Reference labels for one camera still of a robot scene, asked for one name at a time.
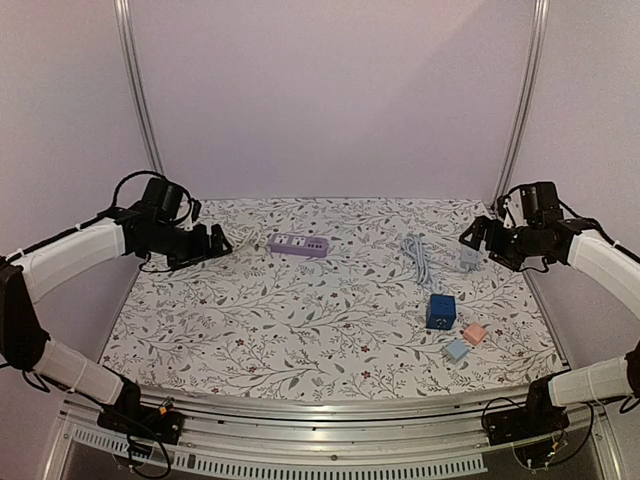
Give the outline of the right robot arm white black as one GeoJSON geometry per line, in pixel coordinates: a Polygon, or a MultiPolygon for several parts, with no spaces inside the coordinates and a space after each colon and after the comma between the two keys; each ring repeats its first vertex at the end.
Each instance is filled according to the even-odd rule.
{"type": "MultiPolygon", "coordinates": [[[[560,200],[551,181],[520,184],[498,199],[494,217],[477,216],[460,235],[462,245],[517,273],[529,259],[541,272],[559,263],[586,276],[634,316],[639,315],[639,257],[609,236],[601,223],[560,200]]],[[[579,403],[639,398],[639,348],[610,360],[532,382],[517,427],[537,436],[556,412],[579,403]]]]}

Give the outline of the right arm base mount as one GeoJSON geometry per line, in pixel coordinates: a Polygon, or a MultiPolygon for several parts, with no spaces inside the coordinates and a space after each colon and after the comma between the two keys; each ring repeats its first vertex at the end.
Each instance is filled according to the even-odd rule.
{"type": "Polygon", "coordinates": [[[527,400],[523,406],[506,397],[490,400],[481,414],[481,427],[491,446],[508,444],[565,430],[569,427],[565,408],[554,407],[546,400],[527,400]],[[510,409],[489,412],[494,403],[504,401],[510,409]]]}

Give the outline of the dark blue cube socket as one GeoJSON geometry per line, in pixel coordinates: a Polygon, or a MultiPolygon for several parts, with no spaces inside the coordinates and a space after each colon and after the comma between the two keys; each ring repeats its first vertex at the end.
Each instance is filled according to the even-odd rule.
{"type": "Polygon", "coordinates": [[[426,327],[434,330],[451,330],[456,320],[455,298],[450,295],[432,294],[426,311],[426,327]]]}

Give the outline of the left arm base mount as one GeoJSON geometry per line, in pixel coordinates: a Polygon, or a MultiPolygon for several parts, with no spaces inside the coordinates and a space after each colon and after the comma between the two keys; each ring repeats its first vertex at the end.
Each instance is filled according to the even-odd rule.
{"type": "Polygon", "coordinates": [[[163,402],[159,406],[139,405],[128,414],[120,407],[106,407],[99,414],[97,425],[132,437],[177,445],[185,420],[185,415],[175,410],[171,402],[163,402]]]}

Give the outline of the light blue charger plug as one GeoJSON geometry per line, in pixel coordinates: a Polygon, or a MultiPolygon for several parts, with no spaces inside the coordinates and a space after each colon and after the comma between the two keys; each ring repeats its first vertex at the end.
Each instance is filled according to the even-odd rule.
{"type": "Polygon", "coordinates": [[[457,364],[465,359],[469,354],[469,347],[460,339],[455,339],[446,344],[442,350],[442,355],[450,364],[457,364]]]}

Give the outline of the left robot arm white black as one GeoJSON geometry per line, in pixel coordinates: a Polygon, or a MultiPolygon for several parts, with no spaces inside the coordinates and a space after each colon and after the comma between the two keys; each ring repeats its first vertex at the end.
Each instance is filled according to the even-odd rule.
{"type": "Polygon", "coordinates": [[[174,272],[230,254],[218,224],[198,221],[201,204],[189,191],[150,170],[127,175],[148,179],[142,197],[123,208],[113,198],[93,218],[1,259],[1,356],[4,364],[34,373],[108,405],[111,419],[128,434],[148,426],[148,412],[131,397],[138,388],[122,376],[54,340],[35,306],[67,281],[105,262],[161,255],[174,272]]]}

